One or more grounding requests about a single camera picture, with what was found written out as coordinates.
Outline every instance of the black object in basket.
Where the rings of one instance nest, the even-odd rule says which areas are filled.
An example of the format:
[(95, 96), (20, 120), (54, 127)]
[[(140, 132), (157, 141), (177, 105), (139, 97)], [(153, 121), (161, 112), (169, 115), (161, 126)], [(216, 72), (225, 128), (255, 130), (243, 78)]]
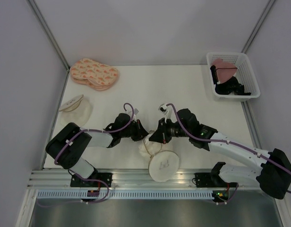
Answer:
[(215, 91), (220, 95), (229, 95), (230, 93), (234, 92), (236, 95), (239, 96), (249, 96), (251, 95), (250, 92), (244, 92), (244, 85), (240, 84), (237, 78), (232, 77), (228, 81), (222, 84), (218, 84), (218, 77), (216, 67), (214, 65), (211, 66), (211, 72), (213, 76), (213, 82), (216, 85)]

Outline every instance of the gray floor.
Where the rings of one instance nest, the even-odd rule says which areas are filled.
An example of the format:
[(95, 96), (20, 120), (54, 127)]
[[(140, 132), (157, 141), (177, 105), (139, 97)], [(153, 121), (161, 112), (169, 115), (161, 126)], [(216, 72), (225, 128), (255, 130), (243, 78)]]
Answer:
[[(65, 200), (42, 199), (43, 205)], [(275, 202), (238, 192), (227, 205), (197, 200), (107, 200), (34, 209), (31, 227), (282, 227)]]

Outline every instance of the beige round pad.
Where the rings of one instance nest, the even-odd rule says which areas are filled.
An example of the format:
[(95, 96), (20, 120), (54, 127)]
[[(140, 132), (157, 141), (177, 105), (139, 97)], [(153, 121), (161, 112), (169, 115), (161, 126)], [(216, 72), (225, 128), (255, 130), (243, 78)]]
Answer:
[(156, 182), (170, 180), (179, 168), (180, 160), (172, 151), (161, 151), (152, 156), (149, 163), (149, 174)]
[(66, 126), (70, 122), (73, 122), (79, 127), (82, 127), (89, 120), (91, 111), (92, 111), (91, 104), (89, 103), (88, 100), (83, 98), (80, 101), (79, 106), (77, 108), (68, 112), (63, 111), (60, 114), (60, 123), (61, 125)]
[(76, 109), (81, 100), (84, 98), (84, 95), (79, 95), (79, 96), (76, 96), (74, 98), (72, 98), (71, 100), (67, 101), (65, 104), (63, 104), (60, 108), (59, 108), (59, 111), (72, 111), (74, 109)]

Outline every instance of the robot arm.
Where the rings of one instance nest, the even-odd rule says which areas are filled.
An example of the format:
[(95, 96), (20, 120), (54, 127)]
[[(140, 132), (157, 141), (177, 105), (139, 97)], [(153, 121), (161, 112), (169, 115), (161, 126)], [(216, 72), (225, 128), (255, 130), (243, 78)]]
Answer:
[[(126, 111), (120, 113), (114, 123), (110, 123), (103, 131), (83, 130), (74, 123), (66, 125), (46, 146), (46, 152), (55, 160), (58, 165), (64, 169), (74, 172), (84, 179), (100, 179), (111, 185), (110, 173), (99, 173), (90, 163), (84, 160), (81, 156), (87, 147), (102, 147), (113, 148), (120, 143), (121, 138), (129, 138), (133, 141), (142, 140), (148, 135), (139, 119), (136, 119), (138, 110), (134, 113)], [(63, 147), (74, 137), (78, 135), (69, 145), (63, 150)], [(79, 177), (73, 176), (71, 187), (92, 187), (97, 186), (96, 182), (82, 182)]]
[(178, 121), (172, 122), (171, 106), (163, 104), (159, 107), (165, 118), (159, 120), (158, 128), (149, 138), (150, 141), (165, 144), (172, 137), (187, 137), (197, 148), (228, 156), (245, 165), (232, 166), (218, 162), (210, 173), (210, 180), (215, 187), (237, 182), (240, 185), (260, 186), (268, 195), (277, 199), (284, 198), (291, 184), (291, 175), (267, 161), (270, 159), (291, 172), (291, 164), (284, 152), (278, 149), (269, 152), (242, 145), (216, 129), (200, 124), (189, 109), (179, 110), (176, 114)]

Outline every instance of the metal frame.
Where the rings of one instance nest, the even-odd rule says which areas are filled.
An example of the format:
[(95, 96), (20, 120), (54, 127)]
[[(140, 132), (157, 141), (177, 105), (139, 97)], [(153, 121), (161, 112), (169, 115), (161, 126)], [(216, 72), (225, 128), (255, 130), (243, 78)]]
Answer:
[[(113, 174), (112, 189), (121, 190), (195, 190), (192, 183), (195, 173), (210, 172), (210, 169), (181, 169), (172, 179), (158, 183), (152, 180), (147, 169), (98, 169)], [(70, 189), (71, 175), (64, 169), (32, 171), (27, 189)], [(198, 190), (224, 190), (224, 188), (197, 188)], [(259, 187), (239, 187), (239, 190), (260, 190)]]
[(64, 65), (64, 67), (66, 68), (66, 70), (70, 69), (69, 64), (67, 63), (67, 60), (64, 56), (64, 54), (62, 53), (59, 45), (57, 44), (57, 41), (55, 40), (47, 22), (45, 21), (40, 9), (38, 8), (36, 2), (34, 0), (26, 0), (28, 5), (31, 7), (34, 15), (36, 16), (36, 19), (38, 20), (38, 22), (40, 23), (42, 29), (44, 30), (46, 36), (48, 37), (50, 43), (52, 44), (55, 52), (57, 53), (57, 55), (59, 56), (62, 64)]
[[(31, 9), (33, 10), (36, 18), (40, 22), (44, 32), (46, 33), (49, 41), (54, 47), (56, 53), (58, 54), (62, 64), (67, 70), (69, 70), (69, 65), (67, 60), (65, 59), (61, 49), (59, 48), (52, 32), (50, 31), (45, 19), (43, 18), (41, 11), (37, 7), (37, 4), (34, 0), (26, 0)], [(270, 13), (272, 7), (274, 6), (276, 0), (269, 0), (266, 7), (264, 8), (259, 20), (257, 21), (253, 31), (251, 32), (245, 46), (243, 47), (242, 52), (246, 53), (251, 44), (253, 43), (256, 35), (258, 34), (263, 22), (266, 17)], [(51, 130), (47, 138), (47, 142), (50, 140), (52, 136), (52, 132), (56, 123), (56, 119), (58, 116), (58, 107), (61, 104), (64, 91), (66, 88), (68, 80), (68, 75), (65, 78), (63, 89), (60, 93), (58, 105), (56, 108), (56, 114), (53, 118), (51, 124)], [(253, 141), (253, 144), (257, 148), (262, 148), (259, 133), (257, 131), (257, 127), (255, 124), (255, 120), (253, 114), (251, 112), (249, 102), (243, 102), (242, 108), (244, 111), (244, 115), (247, 120), (248, 129)], [(45, 162), (45, 151), (43, 151), (43, 158), (41, 160), (41, 168)], [(193, 190), (195, 191), (195, 185), (191, 182), (191, 179), (194, 177), (195, 172), (209, 172), (208, 169), (193, 169), (193, 170), (179, 170), (176, 175), (169, 181), (164, 183), (154, 182), (147, 170), (99, 170), (100, 172), (109, 171), (113, 173), (113, 182), (112, 189), (121, 189), (121, 190)], [(44, 170), (35, 170), (32, 172), (30, 180), (28, 182), (26, 195), (22, 204), (22, 208), (17, 220), (17, 227), (26, 227), (29, 225), (36, 196), (38, 194), (38, 189), (69, 189), (71, 176), (68, 174), (66, 170), (63, 169), (44, 169)], [(243, 188), (240, 187), (239, 190), (259, 190), (259, 188)], [(288, 212), (288, 208), (286, 205), (286, 199), (282, 201), (276, 201), (283, 225), (285, 227), (291, 227), (291, 217)]]

